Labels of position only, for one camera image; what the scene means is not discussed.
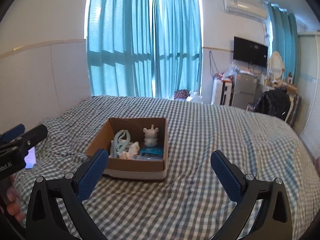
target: gingham bedsheet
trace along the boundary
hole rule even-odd
[[[320,182],[295,132],[276,117],[228,106],[153,98],[99,96],[44,122],[48,138],[36,147],[37,164],[16,177],[27,211],[36,177],[56,179],[87,160],[85,148],[109,117],[168,119],[168,175],[162,183],[101,178],[84,207],[107,239],[208,239],[236,206],[210,166],[220,149],[244,174],[281,177],[289,196],[293,239],[320,209]],[[79,237],[58,200],[69,231]],[[241,236],[257,214],[252,212]]]

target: phone screen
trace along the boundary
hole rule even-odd
[[[24,161],[26,162],[26,169],[32,169],[33,166],[36,164],[36,149],[35,147],[32,147],[29,150],[28,155],[24,158]]]

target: human hand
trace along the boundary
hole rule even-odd
[[[316,166],[316,171],[320,177],[320,157],[316,159],[315,166]]]
[[[21,201],[17,190],[14,187],[14,177],[9,176],[10,187],[7,190],[7,211],[10,215],[14,216],[18,222],[22,222],[25,215],[21,212]]]

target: black bag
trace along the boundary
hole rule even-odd
[[[290,99],[285,88],[264,92],[255,104],[253,111],[268,114],[285,120],[290,110]]]

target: cardboard box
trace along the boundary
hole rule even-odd
[[[132,142],[139,142],[140,149],[144,147],[143,128],[151,125],[159,128],[158,146],[164,147],[163,160],[139,161],[113,158],[110,156],[111,141],[120,130],[128,130]],[[108,165],[103,174],[121,179],[163,181],[167,176],[168,161],[168,128],[165,118],[109,118],[95,138],[86,148],[85,153],[90,158],[99,149],[109,153]]]

